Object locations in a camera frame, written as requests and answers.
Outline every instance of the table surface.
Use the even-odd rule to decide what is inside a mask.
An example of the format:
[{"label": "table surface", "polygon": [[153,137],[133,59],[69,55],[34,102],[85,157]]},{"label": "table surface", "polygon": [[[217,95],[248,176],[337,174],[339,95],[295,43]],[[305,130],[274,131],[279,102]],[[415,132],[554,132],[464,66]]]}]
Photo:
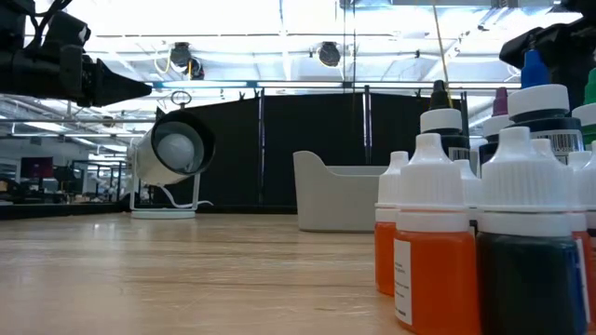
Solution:
[{"label": "table surface", "polygon": [[0,334],[410,334],[373,269],[294,216],[0,221]]}]

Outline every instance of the white cap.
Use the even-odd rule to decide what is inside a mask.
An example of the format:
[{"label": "white cap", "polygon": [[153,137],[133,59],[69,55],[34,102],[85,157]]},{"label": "white cap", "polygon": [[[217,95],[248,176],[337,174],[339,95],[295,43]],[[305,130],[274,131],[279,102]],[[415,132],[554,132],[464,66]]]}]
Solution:
[{"label": "white cap", "polygon": [[579,188],[579,201],[587,210],[596,210],[596,154],[592,154],[590,161],[576,171]]},{"label": "white cap", "polygon": [[596,103],[575,108],[572,116],[581,121],[581,127],[596,125]]},{"label": "white cap", "polygon": [[416,151],[401,168],[399,208],[465,210],[459,167],[440,145],[439,134],[416,137]]},{"label": "white cap", "polygon": [[592,158],[591,151],[585,152],[572,152],[569,153],[567,166],[571,167],[574,171],[583,168]]},{"label": "white cap", "polygon": [[563,212],[565,173],[561,163],[533,148],[530,128],[501,130],[499,146],[482,166],[481,208],[499,212]]},{"label": "white cap", "polygon": [[400,170],[408,164],[407,152],[391,153],[391,164],[387,171],[379,177],[379,199],[378,208],[392,208],[398,202],[398,191],[400,189]]},{"label": "white cap", "polygon": [[569,112],[569,108],[567,87],[558,84],[528,87],[508,97],[509,117],[552,109]]},{"label": "white cap", "polygon": [[428,111],[420,115],[420,132],[435,129],[462,130],[462,113],[453,108]]},{"label": "white cap", "polygon": [[462,182],[464,183],[464,202],[469,208],[474,208],[480,203],[482,195],[481,180],[476,177],[467,159],[459,159],[455,161],[459,166]]},{"label": "white cap", "polygon": [[513,125],[513,122],[509,120],[509,115],[493,116],[490,119],[484,121],[484,137],[498,135],[501,129]]},{"label": "white cap", "polygon": [[545,156],[546,158],[550,159],[553,162],[559,164],[559,167],[563,169],[563,174],[565,177],[565,192],[567,199],[567,204],[569,206],[568,210],[573,211],[581,211],[583,209],[579,204],[579,196],[577,193],[577,181],[575,177],[574,170],[571,167],[568,167],[561,163],[559,159],[555,156],[555,153],[552,151],[552,144],[548,139],[536,139],[532,140],[532,146],[534,150],[536,150],[539,154]]}]

